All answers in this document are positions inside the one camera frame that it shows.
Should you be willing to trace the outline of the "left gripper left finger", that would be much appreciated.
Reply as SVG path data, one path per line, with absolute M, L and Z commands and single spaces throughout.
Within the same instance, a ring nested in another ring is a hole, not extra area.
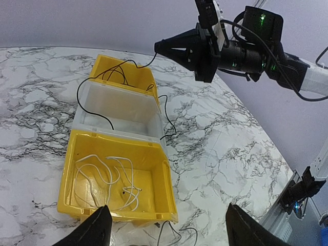
M 99 207 L 74 231 L 53 246 L 110 245 L 112 216 L 107 205 Z

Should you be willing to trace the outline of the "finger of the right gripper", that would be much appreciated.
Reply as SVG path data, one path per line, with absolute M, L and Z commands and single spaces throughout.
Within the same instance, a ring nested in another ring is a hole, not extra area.
M 197 29 L 191 29 L 174 37 L 162 39 L 154 44 L 154 51 L 160 53 L 169 49 L 192 48 L 198 42 Z
M 189 71 L 196 70 L 196 60 L 190 49 L 157 49 L 156 53 L 175 61 Z

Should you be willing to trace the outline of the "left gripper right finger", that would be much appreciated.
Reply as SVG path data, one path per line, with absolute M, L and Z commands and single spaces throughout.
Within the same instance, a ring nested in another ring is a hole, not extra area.
M 236 204 L 230 203 L 225 215 L 229 245 L 289 246 L 271 234 Z

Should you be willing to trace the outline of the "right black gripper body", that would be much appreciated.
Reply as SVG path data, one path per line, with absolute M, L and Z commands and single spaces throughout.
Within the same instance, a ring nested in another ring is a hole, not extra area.
M 196 81 L 211 83 L 219 62 L 216 38 L 208 29 L 197 23 L 192 29 L 188 47 L 188 70 L 194 72 Z

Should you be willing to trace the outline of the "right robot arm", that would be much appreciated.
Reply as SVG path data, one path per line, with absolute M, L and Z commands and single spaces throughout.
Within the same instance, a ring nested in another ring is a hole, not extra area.
M 284 52 L 283 18 L 246 6 L 233 21 L 222 17 L 216 1 L 197 1 L 194 29 L 156 42 L 154 51 L 211 83 L 217 71 L 258 81 L 263 73 L 301 97 L 302 92 L 327 100 L 327 67 Z

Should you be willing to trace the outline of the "near yellow plastic bin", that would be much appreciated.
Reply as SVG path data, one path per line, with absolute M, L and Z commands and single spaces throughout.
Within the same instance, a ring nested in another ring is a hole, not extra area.
M 170 164 L 161 145 L 71 131 L 57 210 L 86 219 L 105 205 L 114 221 L 178 222 Z

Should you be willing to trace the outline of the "yellow plastic bin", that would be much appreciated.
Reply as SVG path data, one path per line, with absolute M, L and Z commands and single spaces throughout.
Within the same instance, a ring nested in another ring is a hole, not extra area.
M 57 210 L 86 219 L 105 205 L 114 221 L 178 222 L 170 164 L 161 145 L 71 131 Z
M 89 75 L 93 81 L 153 96 L 159 102 L 151 69 L 137 68 L 132 61 L 98 55 Z

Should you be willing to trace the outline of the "far yellow plastic bin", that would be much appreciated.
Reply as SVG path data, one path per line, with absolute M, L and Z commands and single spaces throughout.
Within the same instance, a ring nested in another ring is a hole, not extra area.
M 137 68 L 132 61 L 98 55 L 89 75 L 93 81 L 153 96 L 159 102 L 151 69 Z

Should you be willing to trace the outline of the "white plastic bin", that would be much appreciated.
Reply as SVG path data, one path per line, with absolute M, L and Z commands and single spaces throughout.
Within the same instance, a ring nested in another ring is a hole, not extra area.
M 153 96 L 86 81 L 79 89 L 79 102 L 73 129 L 166 145 Z

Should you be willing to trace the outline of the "aluminium front frame rail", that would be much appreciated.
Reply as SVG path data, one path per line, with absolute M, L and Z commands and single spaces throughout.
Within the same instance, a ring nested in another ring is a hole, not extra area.
M 302 176 L 308 177 L 311 181 L 304 218 L 298 219 L 294 212 L 288 215 L 279 203 L 287 184 L 260 224 L 271 234 L 289 245 L 322 245 L 321 231 L 324 228 L 327 216 L 322 216 L 319 213 L 313 197 L 327 184 L 327 170 L 322 171 L 318 167 L 307 167 L 301 176 L 297 171 L 294 171 L 290 181 L 292 179 L 299 180 Z

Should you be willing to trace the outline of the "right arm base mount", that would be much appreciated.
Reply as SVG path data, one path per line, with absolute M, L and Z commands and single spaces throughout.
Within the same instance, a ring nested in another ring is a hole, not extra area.
M 288 215 L 295 213 L 298 219 L 305 216 L 305 208 L 309 198 L 310 179 L 302 176 L 299 180 L 292 179 L 279 200 Z

